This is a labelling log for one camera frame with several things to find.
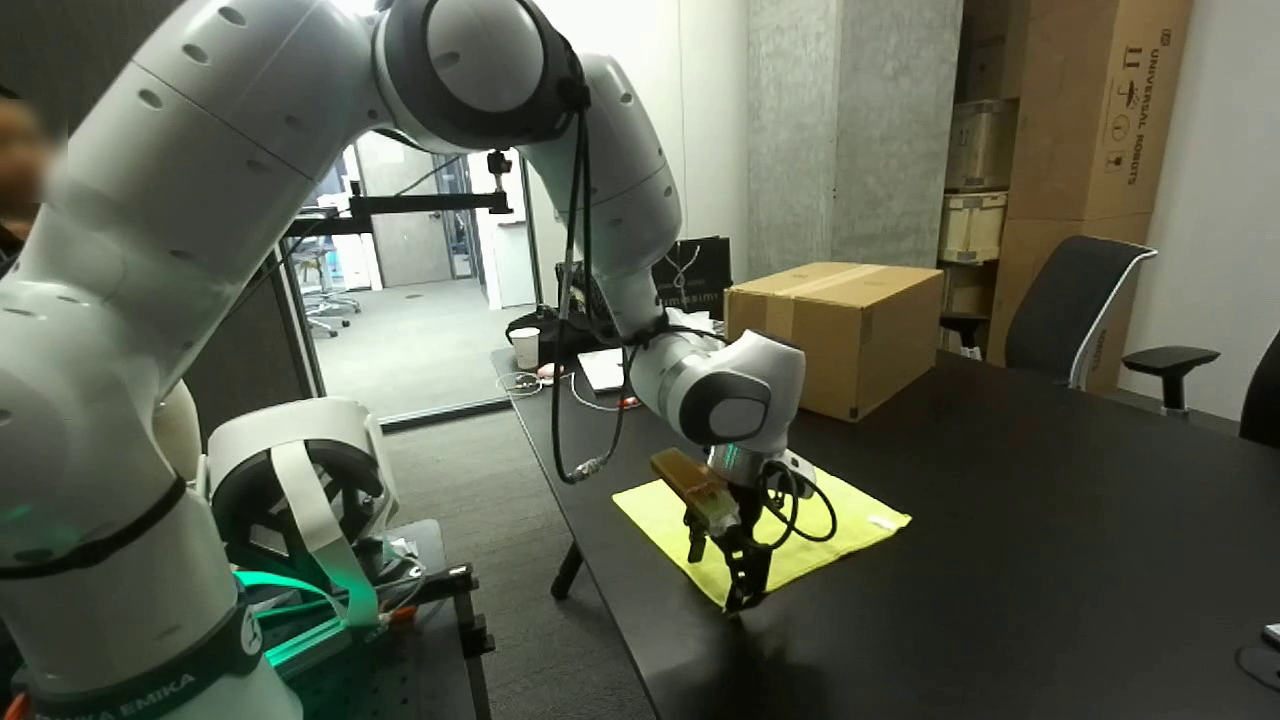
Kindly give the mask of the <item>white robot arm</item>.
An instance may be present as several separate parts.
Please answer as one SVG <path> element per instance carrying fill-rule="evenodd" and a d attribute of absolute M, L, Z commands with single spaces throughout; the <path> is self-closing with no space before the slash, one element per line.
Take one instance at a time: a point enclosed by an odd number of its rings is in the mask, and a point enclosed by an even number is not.
<path fill-rule="evenodd" d="M 635 398 L 736 484 L 786 455 L 805 357 L 661 306 L 678 184 L 615 62 L 534 0 L 186 0 L 0 279 L 0 618 L 38 720 L 301 720 L 187 488 L 186 372 L 369 133 L 526 153 L 593 242 Z"/>

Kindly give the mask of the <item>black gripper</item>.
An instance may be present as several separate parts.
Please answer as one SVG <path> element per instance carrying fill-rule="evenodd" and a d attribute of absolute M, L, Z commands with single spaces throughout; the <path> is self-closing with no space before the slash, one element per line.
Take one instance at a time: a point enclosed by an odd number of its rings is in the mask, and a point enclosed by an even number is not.
<path fill-rule="evenodd" d="M 790 472 L 779 451 L 740 451 L 729 443 L 714 443 L 706 455 L 706 511 L 690 510 L 690 565 L 706 561 L 706 518 L 714 529 L 729 529 L 720 537 L 720 554 L 729 565 L 729 612 L 746 612 L 768 598 L 768 565 L 772 549 L 754 537 L 754 522 L 760 518 L 766 493 L 779 484 Z"/>

